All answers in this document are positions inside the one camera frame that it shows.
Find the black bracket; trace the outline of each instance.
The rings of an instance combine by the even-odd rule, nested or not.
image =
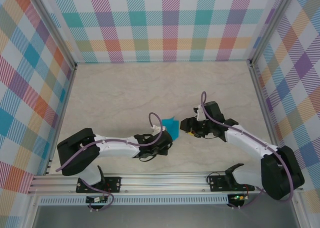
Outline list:
[[[105,185],[102,188],[98,188],[101,190],[108,191],[110,193],[119,193],[121,188],[121,177],[104,177]],[[76,193],[99,193],[93,189],[88,188],[82,180],[79,178],[76,184]]]
[[[244,184],[233,184],[231,187],[226,181],[225,175],[211,175],[209,176],[208,182],[210,184],[210,191],[247,191],[247,187]],[[248,185],[249,191],[254,191],[255,187],[252,185]]]

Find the plaid wall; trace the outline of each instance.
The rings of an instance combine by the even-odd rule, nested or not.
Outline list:
[[[246,60],[268,1],[43,0],[87,63]]]
[[[277,136],[304,173],[320,227],[320,0],[292,0],[256,68]]]
[[[256,39],[256,41],[255,41],[255,43],[254,43],[254,46],[253,46],[253,48],[252,48],[252,50],[251,50],[251,52],[250,52],[250,54],[249,54],[248,59],[252,59],[252,57],[253,57],[256,49],[257,49],[257,46],[258,46],[258,44],[260,43],[261,38],[262,38],[263,35],[265,34],[265,32],[266,32],[266,30],[267,30],[267,28],[268,28],[268,26],[269,26],[269,24],[270,24],[270,21],[272,20],[274,14],[276,13],[276,10],[277,10],[279,4],[281,3],[281,1],[282,1],[282,0],[275,0],[274,4],[273,4],[273,6],[272,6],[272,8],[271,8],[271,10],[270,10],[269,15],[268,15],[267,19],[265,20],[262,29],[260,30],[260,33],[259,33],[259,35],[258,35],[258,38]]]
[[[16,227],[25,211],[71,72],[30,0],[0,0],[0,227]]]

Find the wire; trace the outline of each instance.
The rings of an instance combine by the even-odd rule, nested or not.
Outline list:
[[[84,151],[85,149],[93,146],[94,144],[99,144],[99,143],[103,143],[103,142],[121,142],[121,143],[126,143],[126,144],[129,144],[129,145],[133,145],[133,146],[146,147],[146,146],[150,146],[150,145],[153,145],[153,144],[157,143],[157,141],[160,139],[160,137],[162,135],[164,127],[162,125],[162,121],[161,121],[160,117],[156,113],[150,112],[149,113],[149,123],[150,123],[151,127],[153,126],[153,124],[151,122],[151,115],[154,115],[158,119],[158,121],[160,123],[160,133],[159,133],[158,137],[154,141],[152,141],[152,142],[150,142],[148,144],[135,144],[135,143],[132,143],[132,142],[128,142],[127,140],[123,140],[123,139],[102,139],[102,140],[97,140],[97,141],[91,142],[90,144],[87,144],[84,147],[82,147],[81,149],[79,149],[73,156],[71,156],[61,167],[59,167],[55,171],[59,172],[60,170],[65,168],[82,151]]]
[[[83,179],[82,179],[82,182],[83,182],[88,188],[93,189],[93,190],[95,190],[95,191],[97,191],[97,192],[99,192],[99,193],[107,194],[107,195],[108,195],[108,196],[107,196],[108,198],[109,198],[110,196],[112,197],[111,202],[110,202],[109,204],[104,205],[101,209],[94,209],[94,208],[92,208],[92,206],[91,206],[92,203],[90,203],[90,204],[89,204],[89,208],[91,209],[91,211],[93,211],[93,210],[96,211],[96,212],[102,211],[102,210],[105,210],[105,209],[107,209],[108,207],[110,207],[110,205],[112,205],[112,203],[113,203],[114,200],[115,200],[115,197],[114,197],[114,195],[113,195],[112,193],[107,192],[107,191],[105,191],[105,190],[101,190],[101,189],[94,188],[94,187],[92,187],[91,185],[89,185],[87,182],[85,182]]]
[[[253,203],[255,203],[255,202],[258,200],[258,198],[260,197],[260,195],[261,195],[262,193],[265,193],[265,190],[264,190],[264,189],[260,189],[260,188],[258,188],[258,187],[256,187],[256,188],[257,188],[258,190],[260,190],[260,193],[259,193],[251,202],[249,202],[249,203],[244,204],[243,206],[241,206],[241,208],[248,207],[248,206],[252,205]]]
[[[218,172],[216,172],[216,171],[211,172],[211,173],[206,177],[206,182],[207,182],[208,184],[210,184],[209,181],[208,181],[209,176],[210,176],[211,174],[213,174],[213,173],[217,173],[217,174],[220,176],[220,174],[219,174]]]
[[[244,184],[244,185],[246,187],[246,196],[249,198],[249,187],[246,184]]]
[[[155,158],[155,156],[153,156],[151,159],[142,160],[141,158],[139,158],[139,160],[140,160],[141,162],[149,162],[149,161],[153,160],[154,158]]]
[[[110,185],[109,185],[109,183],[107,183],[106,185],[108,186],[108,192],[111,193],[111,192],[110,192]]]
[[[249,133],[247,133],[247,132],[245,132],[245,131],[243,131],[243,130],[241,130],[241,129],[238,129],[238,128],[235,128],[235,127],[232,127],[232,126],[230,126],[230,125],[223,124],[223,123],[221,123],[221,122],[219,122],[219,121],[214,120],[212,117],[210,117],[210,115],[208,114],[208,112],[207,112],[206,109],[205,109],[205,102],[206,102],[206,100],[207,100],[207,93],[206,93],[205,91],[203,91],[202,94],[201,94],[201,107],[202,107],[202,109],[203,109],[204,114],[206,115],[206,117],[207,117],[209,120],[211,120],[212,122],[214,122],[214,123],[216,123],[216,124],[219,124],[219,125],[221,125],[221,126],[224,126],[224,127],[226,127],[226,128],[235,130],[235,131],[237,131],[237,132],[239,132],[239,133],[241,133],[241,134],[244,134],[245,136],[249,137],[249,138],[252,139],[253,141],[257,142],[258,144],[262,145],[262,146],[265,147],[266,149],[270,150],[270,151],[277,157],[277,159],[280,161],[280,163],[282,164],[282,166],[283,166],[283,168],[284,168],[284,170],[285,170],[285,173],[286,173],[286,175],[287,175],[287,177],[288,177],[288,180],[289,180],[289,186],[290,186],[290,195],[289,195],[288,199],[286,199],[286,200],[279,200],[279,201],[281,201],[281,202],[289,202],[290,200],[292,200],[292,197],[293,197],[293,195],[294,195],[294,183],[293,183],[293,180],[292,180],[292,178],[291,178],[290,171],[289,171],[286,163],[284,162],[284,160],[281,158],[281,156],[280,156],[276,151],[274,151],[273,149],[271,149],[266,143],[263,143],[263,142],[260,141],[259,139],[255,138],[253,135],[251,135],[251,134],[249,134]]]

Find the beige surface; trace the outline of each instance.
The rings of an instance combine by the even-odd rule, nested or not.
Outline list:
[[[148,113],[177,120],[194,115],[207,91],[225,118],[269,141],[267,128],[245,62],[180,62],[79,65],[59,141],[90,127],[107,137],[150,132]],[[218,171],[249,161],[241,149],[220,139],[198,139],[184,132],[168,156],[151,162],[127,157],[96,159],[104,172]],[[50,172],[60,165],[55,153]]]

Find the metal frame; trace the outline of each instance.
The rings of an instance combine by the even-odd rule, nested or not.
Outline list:
[[[244,192],[210,192],[206,177],[210,172],[183,172],[159,174],[112,173],[105,176],[120,176],[120,193],[114,195],[160,195],[160,194],[232,194]],[[78,177],[50,174],[35,176],[30,195],[81,195],[76,193]]]
[[[249,69],[249,72],[250,72],[250,75],[252,78],[252,82],[253,82],[253,85],[255,88],[256,95],[258,97],[258,101],[259,101],[259,104],[261,107],[262,115],[263,115],[267,130],[269,132],[271,143],[279,146],[279,140],[276,136],[275,129],[272,125],[272,120],[271,120],[270,114],[268,112],[268,106],[267,106],[267,103],[263,97],[263,94],[261,91],[262,88],[258,82],[258,76],[257,76],[256,70],[254,67],[252,67],[252,64],[250,63],[250,61],[247,62],[247,65],[248,65],[248,69]],[[305,209],[305,206],[303,205],[303,197],[302,197],[303,192],[304,192],[303,189],[300,189],[300,192],[295,192],[293,195],[293,198],[292,198],[292,203],[293,203],[293,207],[294,207],[294,210],[295,210],[295,213],[296,213],[296,216],[297,216],[297,219],[298,219],[300,226],[303,228],[309,228],[309,227],[311,227],[311,225],[308,220],[307,211]]]
[[[66,99],[62,108],[61,117],[57,125],[57,131],[53,139],[51,150],[48,156],[48,165],[44,166],[43,173],[46,173],[50,162],[52,161],[55,147],[60,134],[60,129],[64,119],[64,115],[67,109],[67,103],[70,97],[72,85],[76,74],[76,62],[73,59],[69,49],[67,48],[63,38],[61,37],[57,27],[55,26],[50,14],[44,7],[42,0],[31,0],[35,8],[39,12],[43,22],[48,28],[54,40],[57,42],[62,54],[66,58],[68,64],[73,67],[72,77],[70,80],[70,86],[68,88]],[[282,16],[284,15],[287,7],[291,0],[282,0],[276,14],[274,15],[269,28],[265,35],[262,37],[259,46],[252,58],[252,64],[261,56],[265,49],[268,41],[270,40],[274,30],[277,28]],[[261,88],[258,83],[257,75],[252,68],[251,64],[248,63],[250,75],[253,81],[253,85],[258,96],[260,107],[263,113],[265,123],[273,144],[278,144],[277,136],[274,132],[269,113],[267,112],[267,105],[263,99]],[[141,195],[151,195],[157,197],[159,195],[170,195],[172,197],[212,197],[219,195],[227,195],[239,192],[210,192],[210,187],[206,182],[206,177],[209,172],[197,172],[197,173],[160,173],[160,174],[105,174],[106,176],[121,176],[121,191],[120,193],[114,193],[115,197],[140,197]],[[32,185],[29,190],[28,197],[28,209],[26,209],[26,216],[24,221],[21,223],[21,227],[32,227],[37,209],[39,205],[43,205],[43,197],[54,197],[55,195],[63,197],[85,197],[86,194],[78,194],[75,192],[77,184],[77,177],[65,177],[59,174],[47,174],[44,176],[35,176]],[[293,197],[294,208],[302,227],[310,227],[306,211],[302,202],[301,192],[302,190],[296,190]]]
[[[82,56],[82,54],[76,44],[76,41],[75,41],[70,29],[68,28],[68,25],[62,15],[62,13],[60,12],[60,9],[59,9],[57,3],[55,2],[55,0],[47,0],[47,1],[54,12],[56,19],[60,23],[61,30],[63,31],[63,33],[66,36],[67,40],[69,41],[70,45],[72,46],[73,52],[74,52],[75,57],[77,58],[77,61],[79,63],[84,63],[85,62],[84,58],[83,58],[83,56]]]
[[[50,13],[45,8],[42,0],[31,0],[32,4],[34,5],[35,9],[39,13],[43,23],[45,24],[46,28],[48,29],[49,33],[53,37],[54,41],[56,42],[57,46],[61,50],[65,60],[68,62],[70,67],[76,69],[76,61],[72,57],[69,48],[67,47],[66,43],[64,42],[63,38],[60,35],[58,28],[56,27],[54,21],[51,18]]]
[[[164,204],[227,204],[227,194],[163,194],[163,195],[117,195],[104,204],[112,205],[164,205]],[[88,205],[83,195],[41,196],[40,206]]]
[[[268,28],[267,28],[265,34],[263,35],[263,37],[261,38],[261,40],[255,50],[255,53],[252,57],[251,63],[252,63],[253,67],[255,66],[257,60],[259,59],[259,57],[261,56],[261,54],[265,50],[271,36],[273,35],[274,31],[278,27],[278,24],[280,23],[282,17],[284,16],[290,2],[291,2],[291,0],[281,0],[281,3],[279,4],[274,16],[272,17],[272,20],[270,21]]]

